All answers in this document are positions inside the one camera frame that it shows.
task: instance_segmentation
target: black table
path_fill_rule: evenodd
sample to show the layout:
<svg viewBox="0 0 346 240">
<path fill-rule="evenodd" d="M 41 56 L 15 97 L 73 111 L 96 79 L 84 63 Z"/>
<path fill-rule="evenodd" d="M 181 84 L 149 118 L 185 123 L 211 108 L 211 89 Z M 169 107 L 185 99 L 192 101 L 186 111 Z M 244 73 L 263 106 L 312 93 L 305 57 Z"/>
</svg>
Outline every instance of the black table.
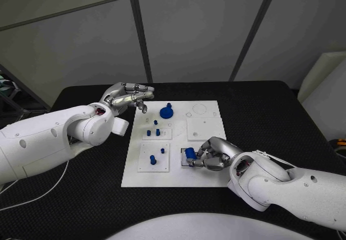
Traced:
<svg viewBox="0 0 346 240">
<path fill-rule="evenodd" d="M 280 81 L 155 83 L 152 101 L 218 100 L 227 139 L 244 151 L 257 149 L 302 168 L 345 175 L 346 166 Z M 109 85 L 67 88 L 52 107 L 58 111 L 98 102 Z M 136 223 L 163 215 L 209 212 L 259 219 L 316 238 L 336 231 L 296 218 L 277 205 L 254 210 L 224 188 L 122 188 L 136 109 L 124 137 L 111 134 L 101 146 L 70 162 L 54 191 L 34 203 L 0 212 L 0 235 L 38 239 L 104 239 Z M 65 164 L 16 184 L 0 196 L 0 208 L 41 196 L 58 181 Z"/>
</svg>

